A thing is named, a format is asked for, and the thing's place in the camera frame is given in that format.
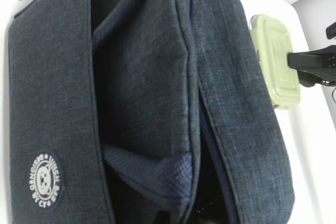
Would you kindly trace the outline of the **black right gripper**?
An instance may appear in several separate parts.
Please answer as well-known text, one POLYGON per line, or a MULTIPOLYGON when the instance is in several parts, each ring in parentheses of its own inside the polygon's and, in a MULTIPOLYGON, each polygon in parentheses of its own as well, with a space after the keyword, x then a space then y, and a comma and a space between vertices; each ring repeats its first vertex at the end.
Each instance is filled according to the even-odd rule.
MULTIPOLYGON (((327 39, 334 39, 336 37, 336 22, 325 30, 327 39)), ((307 52, 290 52, 288 53, 288 66, 296 70, 335 68, 335 46, 307 52)), ((311 88, 315 84, 335 87, 335 80, 324 80, 314 74, 301 71, 300 84, 307 88, 311 88)))

